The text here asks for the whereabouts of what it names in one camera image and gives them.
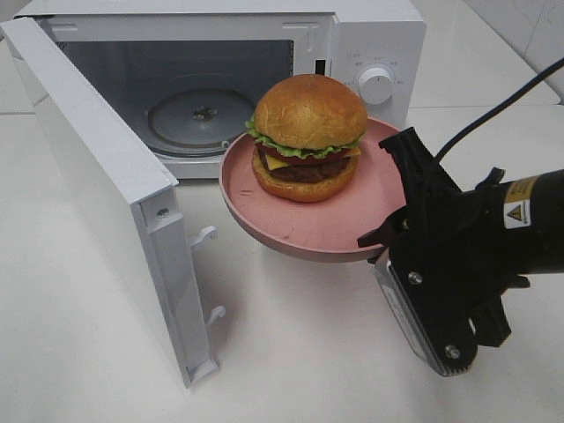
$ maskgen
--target beef patty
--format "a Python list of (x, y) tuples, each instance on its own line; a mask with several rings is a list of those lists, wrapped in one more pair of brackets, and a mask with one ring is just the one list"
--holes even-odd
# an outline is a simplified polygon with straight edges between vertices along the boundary
[[(258, 155), (264, 168), (268, 170), (264, 153), (259, 150)], [(339, 161), (323, 163), (321, 165), (296, 165), (281, 167), (280, 169), (269, 170), (269, 173), (275, 178), (279, 178), (283, 181), (310, 183), (319, 182), (323, 179), (337, 176), (346, 167), (350, 159), (350, 157), (345, 157)]]

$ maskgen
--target bottom bun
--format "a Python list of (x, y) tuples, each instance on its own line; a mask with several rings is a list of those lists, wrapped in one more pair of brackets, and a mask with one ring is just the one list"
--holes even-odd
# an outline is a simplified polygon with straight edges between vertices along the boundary
[(359, 156), (352, 156), (345, 169), (332, 178), (314, 183), (282, 181), (273, 177), (264, 168), (258, 156), (258, 150), (255, 148), (252, 167), (258, 184), (265, 191), (300, 203), (314, 203), (332, 197), (342, 190), (353, 178), (358, 164)]

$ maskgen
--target white microwave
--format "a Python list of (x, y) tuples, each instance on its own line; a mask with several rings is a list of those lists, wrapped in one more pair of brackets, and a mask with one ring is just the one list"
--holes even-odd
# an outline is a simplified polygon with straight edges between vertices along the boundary
[(426, 26), (407, 0), (35, 0), (0, 25), (77, 205), (188, 386), (213, 371), (178, 179), (217, 178), (283, 78), (404, 125)]

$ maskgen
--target warning label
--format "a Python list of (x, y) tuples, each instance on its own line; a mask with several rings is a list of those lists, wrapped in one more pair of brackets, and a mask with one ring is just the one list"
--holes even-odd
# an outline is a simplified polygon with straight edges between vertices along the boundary
[(531, 192), (538, 176), (521, 179), (509, 185), (503, 204), (503, 223), (506, 229), (531, 225)]

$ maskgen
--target pink bowl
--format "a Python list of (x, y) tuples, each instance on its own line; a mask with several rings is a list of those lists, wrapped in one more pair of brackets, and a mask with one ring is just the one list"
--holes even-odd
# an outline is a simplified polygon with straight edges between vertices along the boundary
[(357, 238), (405, 205), (396, 165), (378, 146), (396, 133), (396, 128), (370, 118), (351, 183), (334, 197), (311, 204), (265, 192), (251, 168), (253, 138), (242, 135), (226, 151), (219, 171), (227, 208), (252, 237), (289, 256), (332, 263), (372, 257), (382, 245), (361, 249)]

